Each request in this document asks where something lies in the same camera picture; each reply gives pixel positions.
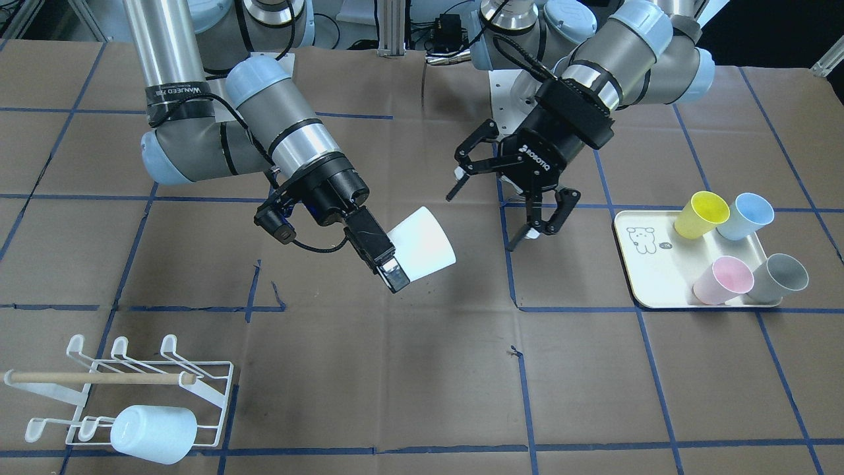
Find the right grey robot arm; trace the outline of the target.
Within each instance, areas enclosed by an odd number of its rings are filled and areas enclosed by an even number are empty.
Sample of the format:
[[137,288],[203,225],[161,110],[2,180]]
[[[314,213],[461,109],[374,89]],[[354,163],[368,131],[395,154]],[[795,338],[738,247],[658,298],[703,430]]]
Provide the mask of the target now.
[[295,243],[289,217],[302,204],[319,226],[340,223],[344,241],[392,292],[410,269],[365,207],[370,195],[281,64],[313,40],[310,1],[127,1],[144,73],[151,130],[148,174],[163,185],[266,175],[272,190],[254,222]]

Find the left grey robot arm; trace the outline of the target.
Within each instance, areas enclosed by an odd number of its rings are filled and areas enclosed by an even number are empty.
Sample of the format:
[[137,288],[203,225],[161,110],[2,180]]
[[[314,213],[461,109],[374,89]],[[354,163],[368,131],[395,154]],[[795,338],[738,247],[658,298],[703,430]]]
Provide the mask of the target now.
[[516,125],[489,118],[456,147],[451,201],[473,177],[495,174],[526,203],[510,240],[557,234],[578,204],[560,176],[585,147],[614,136],[614,111],[698,100],[715,64],[699,47],[704,1],[621,1],[599,23],[578,1],[477,1],[465,17],[477,69],[516,71],[507,100]]

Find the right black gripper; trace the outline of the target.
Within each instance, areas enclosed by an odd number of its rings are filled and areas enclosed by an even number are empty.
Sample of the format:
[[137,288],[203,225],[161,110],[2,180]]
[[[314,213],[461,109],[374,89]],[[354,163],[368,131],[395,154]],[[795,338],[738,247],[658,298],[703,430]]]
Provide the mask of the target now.
[[344,222],[350,244],[390,292],[397,294],[410,279],[396,257],[396,248],[364,202],[370,189],[343,154],[326,154],[303,166],[278,190],[277,203],[290,209],[302,202],[319,226]]

